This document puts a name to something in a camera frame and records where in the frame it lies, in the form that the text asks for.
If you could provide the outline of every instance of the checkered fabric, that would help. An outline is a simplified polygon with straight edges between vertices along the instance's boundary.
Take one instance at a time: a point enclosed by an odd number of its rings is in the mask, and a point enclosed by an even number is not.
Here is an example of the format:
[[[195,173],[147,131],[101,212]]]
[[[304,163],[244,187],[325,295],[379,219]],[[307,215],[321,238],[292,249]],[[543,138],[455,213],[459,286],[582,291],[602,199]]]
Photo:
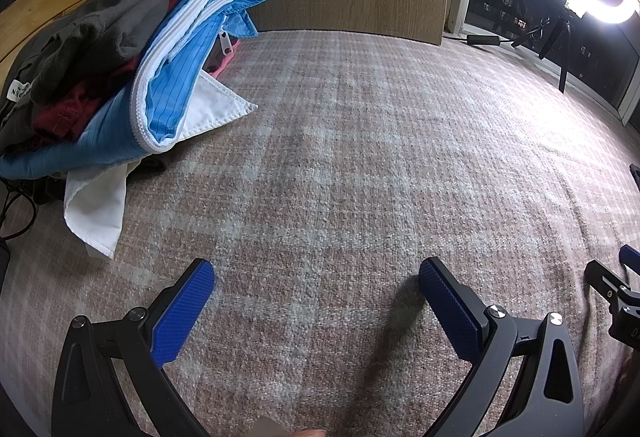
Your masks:
[[[10,242],[2,381],[44,427],[73,316],[148,305],[196,257],[214,264],[216,291],[166,370],[214,436],[261,415],[334,436],[422,435],[468,370],[417,291],[431,255],[486,303],[562,313],[597,417],[626,354],[582,271],[598,258],[622,274],[618,248],[640,247],[634,131],[515,57],[448,40],[263,33],[221,80],[257,112],[130,182],[113,261],[87,257],[60,204]],[[12,208],[3,229],[29,216]]]

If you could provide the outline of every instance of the dark red garment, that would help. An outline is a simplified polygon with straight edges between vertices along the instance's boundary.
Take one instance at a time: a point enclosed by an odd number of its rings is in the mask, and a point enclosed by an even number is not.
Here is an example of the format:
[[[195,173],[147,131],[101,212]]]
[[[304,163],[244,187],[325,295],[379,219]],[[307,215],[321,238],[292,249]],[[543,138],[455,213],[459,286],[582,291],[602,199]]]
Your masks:
[[[169,0],[170,13],[180,0]],[[40,112],[31,123],[37,135],[13,145],[12,154],[35,150],[62,140],[75,141],[95,113],[135,75],[140,56],[109,74],[91,76],[76,83],[59,102]]]

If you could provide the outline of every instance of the metal pivot bolt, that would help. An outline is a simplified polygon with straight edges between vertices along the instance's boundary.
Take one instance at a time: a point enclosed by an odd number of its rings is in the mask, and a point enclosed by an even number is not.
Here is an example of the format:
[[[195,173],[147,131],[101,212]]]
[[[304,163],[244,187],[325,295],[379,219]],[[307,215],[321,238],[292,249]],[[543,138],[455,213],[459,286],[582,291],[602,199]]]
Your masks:
[[[80,329],[82,327],[84,327],[84,324],[86,323],[86,316],[76,316],[72,321],[71,321],[71,326],[75,329]]]
[[[504,318],[507,313],[499,305],[489,305],[489,314],[494,318]]]
[[[139,322],[146,316],[146,309],[144,307],[133,307],[129,311],[129,319],[132,322]]]
[[[549,314],[549,321],[554,325],[562,325],[562,316],[557,312],[552,312]]]

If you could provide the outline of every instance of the blue textured pad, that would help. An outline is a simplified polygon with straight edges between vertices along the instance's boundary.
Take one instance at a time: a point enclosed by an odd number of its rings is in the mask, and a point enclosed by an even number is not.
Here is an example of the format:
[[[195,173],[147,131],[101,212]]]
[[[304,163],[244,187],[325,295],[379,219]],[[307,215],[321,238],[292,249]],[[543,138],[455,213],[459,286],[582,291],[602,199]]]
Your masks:
[[[154,326],[151,356],[158,368],[178,357],[215,281],[213,266],[201,262]]]
[[[618,253],[620,263],[625,264],[634,273],[640,274],[640,253],[630,245],[623,245]]]
[[[420,264],[418,283],[458,357],[475,363],[482,353],[482,330],[458,294],[429,260]]]

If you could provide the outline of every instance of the plaid blanket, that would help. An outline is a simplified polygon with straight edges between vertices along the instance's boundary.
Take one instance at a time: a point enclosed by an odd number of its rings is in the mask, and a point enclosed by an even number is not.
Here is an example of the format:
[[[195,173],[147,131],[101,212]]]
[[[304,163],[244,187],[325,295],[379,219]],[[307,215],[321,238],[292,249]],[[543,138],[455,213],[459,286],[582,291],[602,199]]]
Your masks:
[[[634,131],[518,58],[447,40],[263,33],[221,80],[257,112],[130,182],[113,261],[86,255],[59,203],[10,242],[0,379],[34,425],[48,429],[72,317],[148,305],[195,257],[214,264],[216,291],[166,370],[212,435],[243,435],[261,415],[422,435],[468,370],[415,288],[431,255],[486,303],[562,313],[597,417],[626,350],[582,271],[598,258],[622,273],[618,248],[640,246]],[[29,216],[12,208],[4,229]]]

